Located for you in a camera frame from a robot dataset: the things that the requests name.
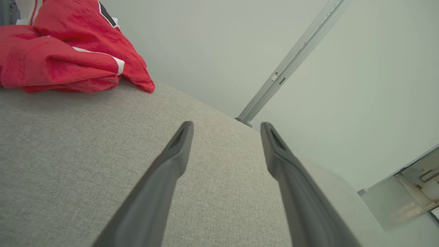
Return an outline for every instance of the gray fabric upholstery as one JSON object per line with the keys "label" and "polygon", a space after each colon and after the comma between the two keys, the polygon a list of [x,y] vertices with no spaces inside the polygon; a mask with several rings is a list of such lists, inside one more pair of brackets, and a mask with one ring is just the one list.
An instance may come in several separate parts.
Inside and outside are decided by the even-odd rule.
{"label": "gray fabric upholstery", "polygon": [[[182,122],[194,122],[164,246],[290,246],[259,133],[156,81],[93,95],[0,90],[5,246],[90,246]],[[340,177],[305,161],[365,246],[383,232]]]}

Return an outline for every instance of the white wall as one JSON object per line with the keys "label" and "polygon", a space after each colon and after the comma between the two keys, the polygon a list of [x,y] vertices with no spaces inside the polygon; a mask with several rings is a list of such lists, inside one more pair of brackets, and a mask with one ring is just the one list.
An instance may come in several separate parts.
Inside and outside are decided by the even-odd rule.
{"label": "white wall", "polygon": [[439,225],[395,177],[372,186],[361,197],[395,247],[437,246]]}
{"label": "white wall", "polygon": [[327,0],[101,0],[148,71],[237,117]]}
{"label": "white wall", "polygon": [[[326,0],[102,0],[152,76],[236,117]],[[439,143],[438,0],[352,0],[254,119],[368,188]]]}
{"label": "white wall", "polygon": [[253,121],[356,190],[439,143],[438,0],[353,0]]}

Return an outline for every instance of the metal pole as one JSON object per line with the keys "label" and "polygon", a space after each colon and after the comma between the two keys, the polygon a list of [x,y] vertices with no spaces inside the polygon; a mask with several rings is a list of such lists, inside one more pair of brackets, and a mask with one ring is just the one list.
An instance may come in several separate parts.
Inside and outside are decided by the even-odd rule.
{"label": "metal pole", "polygon": [[331,30],[346,9],[349,0],[329,0],[323,10],[317,15],[308,29],[302,34],[291,51],[282,60],[276,70],[259,89],[241,114],[235,118],[252,127],[252,120],[273,97],[306,57],[314,50],[318,43]]}

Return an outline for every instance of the metal frame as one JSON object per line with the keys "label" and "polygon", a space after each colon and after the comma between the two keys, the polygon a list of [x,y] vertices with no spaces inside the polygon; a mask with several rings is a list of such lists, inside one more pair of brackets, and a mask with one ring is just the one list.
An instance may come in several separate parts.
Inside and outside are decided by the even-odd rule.
{"label": "metal frame", "polygon": [[428,181],[430,181],[431,179],[435,178],[437,175],[439,175],[439,171],[436,172],[435,174],[433,174],[432,176],[428,177],[426,180],[423,179],[423,177],[427,176],[428,174],[432,173],[433,170],[429,170],[426,173],[422,174],[421,176],[419,176],[418,178],[423,182],[426,183]]}
{"label": "metal frame", "polygon": [[436,221],[436,223],[439,225],[439,218],[432,212],[433,210],[435,210],[436,208],[438,208],[439,206],[436,206],[436,207],[434,207],[434,208],[432,208],[432,209],[430,209],[430,210],[428,210],[427,212],[428,212],[428,214],[430,215],[430,217],[432,217],[435,221]]}
{"label": "metal frame", "polygon": [[422,159],[424,156],[428,155],[429,153],[433,152],[436,148],[439,148],[439,144],[436,144],[434,147],[430,148],[428,151],[426,151],[425,153],[423,153],[421,156],[419,156],[418,158],[414,159],[413,161],[411,161],[410,163],[408,163],[407,165],[405,165],[403,168],[395,171],[394,173],[392,173],[391,175],[387,176],[386,178],[382,179],[381,181],[379,181],[377,184],[383,182],[384,180],[388,179],[391,176],[395,176],[400,174],[401,172],[403,172],[405,169],[409,168],[410,166],[414,165],[416,162],[418,162],[420,159]]}
{"label": "metal frame", "polygon": [[301,63],[314,50],[318,43],[331,30],[341,13],[346,9],[349,0],[329,0],[323,10],[317,15],[308,29],[302,34],[291,51],[282,60],[265,84],[259,89],[241,114],[235,118],[252,127],[251,120],[259,113],[264,105],[284,84]]}

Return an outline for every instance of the red fabric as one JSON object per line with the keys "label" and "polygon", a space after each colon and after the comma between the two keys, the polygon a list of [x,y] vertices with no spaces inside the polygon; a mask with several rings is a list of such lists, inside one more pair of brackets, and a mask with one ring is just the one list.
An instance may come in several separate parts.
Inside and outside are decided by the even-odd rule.
{"label": "red fabric", "polygon": [[97,0],[44,0],[33,27],[2,26],[0,33],[0,84],[5,88],[86,93],[112,89],[120,80],[118,58],[125,62],[122,76],[147,93],[154,91],[145,61],[118,26],[101,14]]}

